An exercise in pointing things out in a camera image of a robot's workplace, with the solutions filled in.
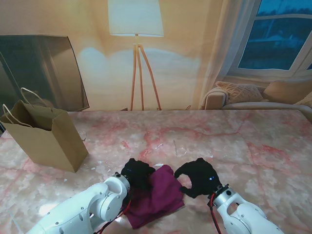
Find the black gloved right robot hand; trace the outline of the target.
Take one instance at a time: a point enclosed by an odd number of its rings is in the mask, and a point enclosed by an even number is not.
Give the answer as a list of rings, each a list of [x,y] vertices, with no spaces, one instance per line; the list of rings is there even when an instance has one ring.
[[[191,188],[185,186],[180,188],[182,193],[191,198],[199,195],[212,195],[218,187],[222,186],[216,170],[202,157],[180,166],[174,176],[179,178],[180,175],[187,175],[191,181]]]

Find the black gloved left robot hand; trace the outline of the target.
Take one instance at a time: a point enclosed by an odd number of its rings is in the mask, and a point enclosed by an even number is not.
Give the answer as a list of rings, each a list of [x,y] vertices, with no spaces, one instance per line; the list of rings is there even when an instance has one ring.
[[[121,170],[121,175],[127,178],[131,188],[149,190],[151,188],[149,177],[155,171],[148,163],[130,158]]]

